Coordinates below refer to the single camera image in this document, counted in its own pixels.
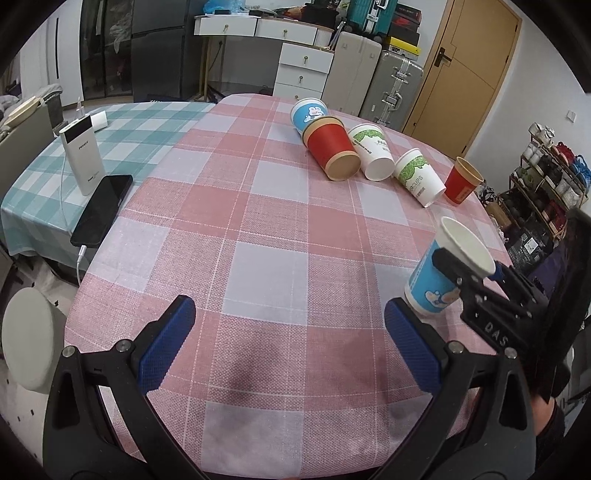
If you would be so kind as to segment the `blue bunny paper cup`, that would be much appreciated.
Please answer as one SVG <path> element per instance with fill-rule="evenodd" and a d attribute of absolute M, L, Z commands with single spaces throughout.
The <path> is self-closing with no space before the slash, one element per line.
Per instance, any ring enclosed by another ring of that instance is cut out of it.
<path fill-rule="evenodd" d="M 407 303 L 422 315 L 441 313 L 460 297 L 457 270 L 479 279 L 496 271 L 495 261 L 484 243 L 465 225 L 444 216 L 434 240 L 405 286 Z"/>

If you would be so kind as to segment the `red paper cup upright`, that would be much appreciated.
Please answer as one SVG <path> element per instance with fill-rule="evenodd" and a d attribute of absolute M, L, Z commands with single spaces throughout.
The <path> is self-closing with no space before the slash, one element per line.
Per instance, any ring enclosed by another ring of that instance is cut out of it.
<path fill-rule="evenodd" d="M 482 174 L 470 162 L 457 157 L 445 182 L 445 196 L 452 203 L 460 205 L 483 182 Z"/>

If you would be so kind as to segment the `white green cup right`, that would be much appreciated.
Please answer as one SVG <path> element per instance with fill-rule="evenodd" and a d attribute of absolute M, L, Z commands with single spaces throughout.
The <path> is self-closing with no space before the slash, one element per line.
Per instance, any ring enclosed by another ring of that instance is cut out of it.
<path fill-rule="evenodd" d="M 430 207 L 446 187 L 419 148 L 413 148 L 394 163 L 394 177 L 424 207 Z"/>

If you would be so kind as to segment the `white green cup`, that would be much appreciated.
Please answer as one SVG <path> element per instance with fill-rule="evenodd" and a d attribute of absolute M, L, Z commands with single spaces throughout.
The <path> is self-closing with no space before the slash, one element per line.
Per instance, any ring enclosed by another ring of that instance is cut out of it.
<path fill-rule="evenodd" d="M 413 148 L 394 163 L 394 177 L 424 207 L 430 207 L 446 187 L 419 148 Z"/>
<path fill-rule="evenodd" d="M 363 175 L 374 182 L 389 179 L 394 173 L 394 158 L 384 131 L 377 125 L 356 125 L 348 132 L 349 140 L 360 156 Z"/>

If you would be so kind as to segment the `white green cup left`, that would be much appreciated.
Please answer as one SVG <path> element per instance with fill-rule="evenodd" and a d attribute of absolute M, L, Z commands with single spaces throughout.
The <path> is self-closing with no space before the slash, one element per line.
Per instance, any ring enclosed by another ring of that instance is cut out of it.
<path fill-rule="evenodd" d="M 374 182 L 389 179 L 394 173 L 394 158 L 384 131 L 377 125 L 356 125 L 348 132 L 349 140 L 360 156 L 363 175 Z"/>

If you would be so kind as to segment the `red paper cup lying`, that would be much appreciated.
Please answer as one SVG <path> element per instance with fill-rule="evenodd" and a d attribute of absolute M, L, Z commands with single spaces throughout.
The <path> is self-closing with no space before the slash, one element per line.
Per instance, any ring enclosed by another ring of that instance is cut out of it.
<path fill-rule="evenodd" d="M 318 117 L 304 129 L 303 141 L 330 180 L 345 181 L 359 172 L 360 156 L 339 118 Z"/>

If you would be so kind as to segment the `blue bunny cup lying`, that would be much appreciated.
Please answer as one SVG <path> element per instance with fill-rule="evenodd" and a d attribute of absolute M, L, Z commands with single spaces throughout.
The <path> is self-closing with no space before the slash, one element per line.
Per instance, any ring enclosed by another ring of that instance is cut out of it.
<path fill-rule="evenodd" d="M 304 98 L 297 101 L 290 110 L 290 120 L 298 134 L 303 135 L 304 130 L 312 121 L 329 114 L 328 107 L 318 98 Z"/>

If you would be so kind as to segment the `white round stool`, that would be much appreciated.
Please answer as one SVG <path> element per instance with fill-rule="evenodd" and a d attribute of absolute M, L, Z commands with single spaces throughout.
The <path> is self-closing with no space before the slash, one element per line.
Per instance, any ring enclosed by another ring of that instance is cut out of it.
<path fill-rule="evenodd" d="M 2 349 L 8 369 L 23 388 L 48 394 L 64 348 L 66 316 L 38 290 L 19 290 L 2 320 Z"/>

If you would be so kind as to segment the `wooden tea shelf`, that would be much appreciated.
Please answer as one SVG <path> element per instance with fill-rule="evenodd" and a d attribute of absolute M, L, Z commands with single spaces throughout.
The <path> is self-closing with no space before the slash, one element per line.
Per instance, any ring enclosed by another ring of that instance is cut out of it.
<path fill-rule="evenodd" d="M 558 141 L 550 127 L 534 122 L 528 132 L 529 143 L 509 176 L 509 189 L 497 202 L 514 225 L 535 222 L 556 242 L 564 237 L 567 212 L 589 200 L 590 165 Z"/>

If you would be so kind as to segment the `pink checkered tablecloth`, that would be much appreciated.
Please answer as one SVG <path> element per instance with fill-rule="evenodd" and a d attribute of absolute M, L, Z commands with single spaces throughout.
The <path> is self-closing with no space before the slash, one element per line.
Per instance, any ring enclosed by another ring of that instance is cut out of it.
<path fill-rule="evenodd" d="M 74 299 L 82 351 L 135 337 L 179 295 L 197 319 L 149 396 L 208 472 L 310 478 L 382 465 L 427 406 L 384 326 L 443 217 L 508 254 L 475 197 L 331 181 L 291 103 L 221 100 L 121 210 Z"/>

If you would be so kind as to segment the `black smartphone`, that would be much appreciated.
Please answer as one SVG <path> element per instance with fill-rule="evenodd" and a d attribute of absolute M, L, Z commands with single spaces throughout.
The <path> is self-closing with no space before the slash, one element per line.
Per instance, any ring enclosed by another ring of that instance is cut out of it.
<path fill-rule="evenodd" d="M 98 248 L 111 228 L 133 177 L 107 175 L 102 178 L 85 206 L 70 238 L 74 247 Z"/>

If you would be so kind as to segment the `silver suitcase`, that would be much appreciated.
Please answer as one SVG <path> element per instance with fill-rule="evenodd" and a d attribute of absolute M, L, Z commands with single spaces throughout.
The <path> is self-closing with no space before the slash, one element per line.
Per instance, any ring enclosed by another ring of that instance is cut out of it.
<path fill-rule="evenodd" d="M 383 51 L 360 118 L 401 132 L 418 96 L 423 68 L 399 54 Z"/>

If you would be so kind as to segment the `wooden door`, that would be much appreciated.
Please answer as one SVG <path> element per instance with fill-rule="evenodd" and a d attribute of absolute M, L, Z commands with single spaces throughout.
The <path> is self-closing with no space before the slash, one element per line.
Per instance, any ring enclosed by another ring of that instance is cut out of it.
<path fill-rule="evenodd" d="M 500 91 L 520 27 L 504 1 L 448 1 L 404 133 L 464 157 Z"/>

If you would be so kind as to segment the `white power bank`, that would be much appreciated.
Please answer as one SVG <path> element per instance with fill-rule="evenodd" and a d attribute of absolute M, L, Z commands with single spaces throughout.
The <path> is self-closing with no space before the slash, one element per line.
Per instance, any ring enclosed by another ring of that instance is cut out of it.
<path fill-rule="evenodd" d="M 83 196 L 91 195 L 105 176 L 90 116 L 85 115 L 59 131 L 66 159 Z"/>

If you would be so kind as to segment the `white paper roll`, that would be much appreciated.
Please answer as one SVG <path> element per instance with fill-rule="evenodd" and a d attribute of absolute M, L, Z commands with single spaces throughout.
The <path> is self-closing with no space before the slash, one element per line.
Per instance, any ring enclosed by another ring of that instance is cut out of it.
<path fill-rule="evenodd" d="M 108 118 L 105 111 L 99 111 L 90 116 L 94 132 L 100 131 L 108 126 Z"/>

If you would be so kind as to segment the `beige suitcase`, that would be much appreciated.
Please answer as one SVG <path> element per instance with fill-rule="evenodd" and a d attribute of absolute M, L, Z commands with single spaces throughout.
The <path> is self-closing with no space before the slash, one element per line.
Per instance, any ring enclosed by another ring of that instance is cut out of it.
<path fill-rule="evenodd" d="M 322 101 L 330 109 L 358 116 L 367 96 L 382 45 L 369 38 L 342 32 L 335 44 Z"/>

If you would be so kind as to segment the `stacked shoe boxes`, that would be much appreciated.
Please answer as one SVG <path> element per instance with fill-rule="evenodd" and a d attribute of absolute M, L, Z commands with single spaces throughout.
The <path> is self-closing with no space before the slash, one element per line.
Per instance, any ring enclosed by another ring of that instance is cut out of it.
<path fill-rule="evenodd" d="M 418 57 L 421 53 L 419 47 L 419 27 L 422 22 L 422 11 L 402 3 L 398 3 L 394 9 L 393 20 L 389 29 L 392 44 L 396 40 L 402 43 L 398 49 L 403 49 Z"/>

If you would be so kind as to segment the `white drawer cabinet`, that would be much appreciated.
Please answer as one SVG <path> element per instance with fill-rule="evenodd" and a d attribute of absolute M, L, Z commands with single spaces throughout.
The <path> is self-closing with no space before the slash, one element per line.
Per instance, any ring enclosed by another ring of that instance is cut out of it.
<path fill-rule="evenodd" d="M 283 43 L 273 96 L 297 101 L 322 98 L 334 54 L 314 47 Z"/>

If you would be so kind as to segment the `white desk with drawers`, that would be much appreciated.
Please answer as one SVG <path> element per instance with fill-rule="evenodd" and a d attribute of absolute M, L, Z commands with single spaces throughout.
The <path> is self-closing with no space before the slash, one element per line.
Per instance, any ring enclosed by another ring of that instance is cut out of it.
<path fill-rule="evenodd" d="M 200 79 L 204 94 L 273 95 L 283 43 L 332 52 L 332 29 L 296 20 L 202 15 L 195 17 L 194 34 L 204 39 Z"/>

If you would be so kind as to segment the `teal suitcase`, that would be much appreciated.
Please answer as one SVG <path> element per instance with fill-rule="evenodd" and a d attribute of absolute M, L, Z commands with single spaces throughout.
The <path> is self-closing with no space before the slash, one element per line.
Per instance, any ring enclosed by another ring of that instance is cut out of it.
<path fill-rule="evenodd" d="M 397 5 L 397 0 L 352 0 L 346 12 L 346 25 L 361 35 L 384 39 Z"/>

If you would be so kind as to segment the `dark glass wardrobe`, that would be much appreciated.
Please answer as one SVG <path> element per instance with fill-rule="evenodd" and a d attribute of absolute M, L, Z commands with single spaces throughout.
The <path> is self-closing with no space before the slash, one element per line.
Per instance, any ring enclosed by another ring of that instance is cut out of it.
<path fill-rule="evenodd" d="M 133 1 L 83 1 L 80 71 L 84 98 L 130 96 Z"/>

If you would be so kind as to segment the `black refrigerator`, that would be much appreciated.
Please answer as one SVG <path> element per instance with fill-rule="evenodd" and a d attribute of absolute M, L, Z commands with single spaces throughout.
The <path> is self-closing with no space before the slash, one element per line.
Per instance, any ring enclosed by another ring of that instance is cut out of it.
<path fill-rule="evenodd" d="M 197 94 L 202 39 L 194 34 L 204 2 L 136 1 L 132 10 L 133 100 L 187 100 Z"/>

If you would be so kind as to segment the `blue plastic bag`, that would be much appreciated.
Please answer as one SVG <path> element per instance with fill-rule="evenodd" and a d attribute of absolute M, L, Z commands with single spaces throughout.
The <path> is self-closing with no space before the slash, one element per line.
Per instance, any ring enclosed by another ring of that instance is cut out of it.
<path fill-rule="evenodd" d="M 240 14 L 245 11 L 245 0 L 207 0 L 204 4 L 205 15 Z"/>

